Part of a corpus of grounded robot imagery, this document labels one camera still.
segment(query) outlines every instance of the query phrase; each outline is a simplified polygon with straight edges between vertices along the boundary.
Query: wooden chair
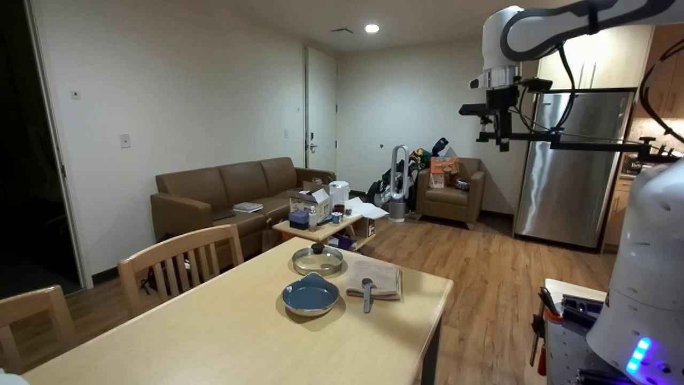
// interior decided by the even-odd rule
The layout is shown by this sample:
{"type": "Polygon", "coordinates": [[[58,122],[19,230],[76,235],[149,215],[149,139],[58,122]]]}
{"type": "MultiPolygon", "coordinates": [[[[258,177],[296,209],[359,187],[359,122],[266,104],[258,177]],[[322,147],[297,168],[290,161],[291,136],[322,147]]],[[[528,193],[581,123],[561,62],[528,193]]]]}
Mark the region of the wooden chair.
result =
{"type": "Polygon", "coordinates": [[[120,283],[131,315],[176,298],[219,276],[219,248],[232,245],[234,264],[240,264],[242,245],[238,226],[219,225],[159,241],[120,260],[120,283]]]}
{"type": "Polygon", "coordinates": [[[12,324],[40,313],[49,315],[61,350],[66,350],[77,341],[77,333],[63,287],[45,287],[22,296],[5,298],[0,300],[0,346],[13,370],[25,371],[27,361],[22,361],[12,324]]]}

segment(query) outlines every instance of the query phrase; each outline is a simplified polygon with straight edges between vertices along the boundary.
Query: wooden dining table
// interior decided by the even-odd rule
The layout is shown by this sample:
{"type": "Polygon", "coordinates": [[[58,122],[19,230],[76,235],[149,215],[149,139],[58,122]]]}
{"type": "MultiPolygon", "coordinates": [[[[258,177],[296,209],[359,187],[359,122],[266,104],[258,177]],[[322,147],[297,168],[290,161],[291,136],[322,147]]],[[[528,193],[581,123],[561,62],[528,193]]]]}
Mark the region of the wooden dining table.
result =
{"type": "MultiPolygon", "coordinates": [[[[402,268],[402,300],[346,296],[316,319],[291,315],[281,293],[301,276],[290,241],[27,371],[31,385],[434,382],[452,279],[402,268]]],[[[364,257],[344,252],[346,264],[364,257]]]]}

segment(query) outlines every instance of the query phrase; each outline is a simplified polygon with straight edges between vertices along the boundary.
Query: blue plate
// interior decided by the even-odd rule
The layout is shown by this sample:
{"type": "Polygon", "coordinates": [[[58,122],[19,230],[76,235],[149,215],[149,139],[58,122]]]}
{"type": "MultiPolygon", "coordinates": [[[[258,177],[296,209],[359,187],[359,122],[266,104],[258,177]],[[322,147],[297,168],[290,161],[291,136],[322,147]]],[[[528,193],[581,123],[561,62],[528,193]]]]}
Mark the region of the blue plate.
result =
{"type": "Polygon", "coordinates": [[[283,303],[300,316],[322,316],[341,300],[337,284],[320,273],[311,273],[283,291],[283,303]]]}

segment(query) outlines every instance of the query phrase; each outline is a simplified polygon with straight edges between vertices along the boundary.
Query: table leg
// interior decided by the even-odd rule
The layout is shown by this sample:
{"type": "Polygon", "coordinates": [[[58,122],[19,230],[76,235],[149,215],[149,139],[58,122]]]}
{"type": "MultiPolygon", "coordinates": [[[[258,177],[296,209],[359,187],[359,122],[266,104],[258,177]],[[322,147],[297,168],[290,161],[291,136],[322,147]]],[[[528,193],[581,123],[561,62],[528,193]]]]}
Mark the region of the table leg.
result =
{"type": "Polygon", "coordinates": [[[281,244],[293,238],[291,233],[285,233],[285,230],[278,230],[278,233],[281,233],[281,244]]]}
{"type": "Polygon", "coordinates": [[[421,375],[424,385],[437,382],[437,361],[438,361],[438,353],[440,353],[440,333],[443,333],[443,319],[434,327],[427,350],[424,354],[424,375],[421,375]]]}

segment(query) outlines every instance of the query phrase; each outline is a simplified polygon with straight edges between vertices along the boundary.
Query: door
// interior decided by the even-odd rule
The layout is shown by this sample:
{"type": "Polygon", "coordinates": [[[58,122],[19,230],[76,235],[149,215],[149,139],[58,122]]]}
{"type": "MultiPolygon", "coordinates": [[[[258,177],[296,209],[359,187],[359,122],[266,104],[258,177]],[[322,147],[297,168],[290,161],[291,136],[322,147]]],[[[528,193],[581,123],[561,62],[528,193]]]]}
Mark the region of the door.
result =
{"type": "Polygon", "coordinates": [[[0,99],[0,298],[72,293],[82,276],[25,0],[0,1],[0,99]]]}
{"type": "Polygon", "coordinates": [[[306,166],[339,168],[337,59],[306,48],[306,166]]]}

